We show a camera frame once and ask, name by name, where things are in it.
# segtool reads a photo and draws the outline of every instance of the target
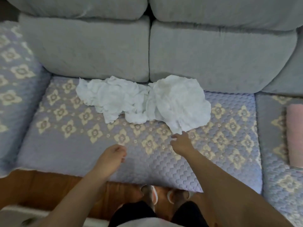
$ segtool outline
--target brown hardwood floor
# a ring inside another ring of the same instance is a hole
[[[38,171],[15,170],[0,179],[0,209],[19,204],[41,210],[53,210],[62,198],[81,180],[80,177]],[[158,217],[172,218],[172,204],[166,198],[169,188],[156,187]],[[109,220],[119,205],[137,202],[142,197],[138,185],[107,182],[100,199],[93,206],[89,217]],[[200,208],[209,226],[218,226],[218,221],[204,194],[196,193],[192,198]]]

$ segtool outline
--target white cloth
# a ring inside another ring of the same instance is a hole
[[[156,119],[165,122],[172,133],[181,134],[210,120],[211,105],[196,79],[170,75],[149,86],[114,76],[89,82],[80,79],[76,92],[86,105],[103,113],[105,123],[125,113],[128,122]]]
[[[181,226],[157,217],[151,217],[151,218],[142,218],[142,219],[129,221],[119,225],[118,227],[181,227]]]

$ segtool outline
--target pink object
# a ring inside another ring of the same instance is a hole
[[[303,105],[291,104],[286,114],[290,166],[303,169]]]

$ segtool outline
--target black pants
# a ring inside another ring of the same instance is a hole
[[[145,202],[127,203],[114,213],[108,227],[117,227],[128,221],[148,217],[157,216]],[[171,222],[184,227],[208,227],[199,207],[194,202],[185,202],[180,206]]]

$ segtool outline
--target gray fabric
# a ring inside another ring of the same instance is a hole
[[[269,34],[156,21],[150,80],[173,74],[195,78],[208,91],[255,93],[278,75],[296,42],[295,31]]]
[[[303,226],[303,174],[290,169],[286,142],[286,107],[303,99],[256,94],[263,168],[263,196],[295,226]]]
[[[147,0],[8,0],[25,13],[37,17],[136,20],[147,8]]]
[[[303,33],[299,34],[297,46],[285,67],[262,91],[303,96]]]
[[[82,21],[21,14],[19,21],[38,60],[52,73],[149,80],[148,17],[138,21]]]
[[[18,167],[84,176],[103,150],[126,145],[125,163],[111,178],[123,183],[202,191],[193,171],[170,146],[171,132],[159,121],[133,125],[121,116],[105,124],[102,114],[79,100],[78,79],[54,76],[18,156]],[[202,154],[260,193],[262,173],[255,97],[206,92],[212,105],[207,126],[189,132]]]
[[[19,24],[0,23],[0,177],[15,167],[19,146],[50,78],[28,49]]]
[[[303,0],[149,0],[155,17],[192,22],[293,30],[303,25]]]

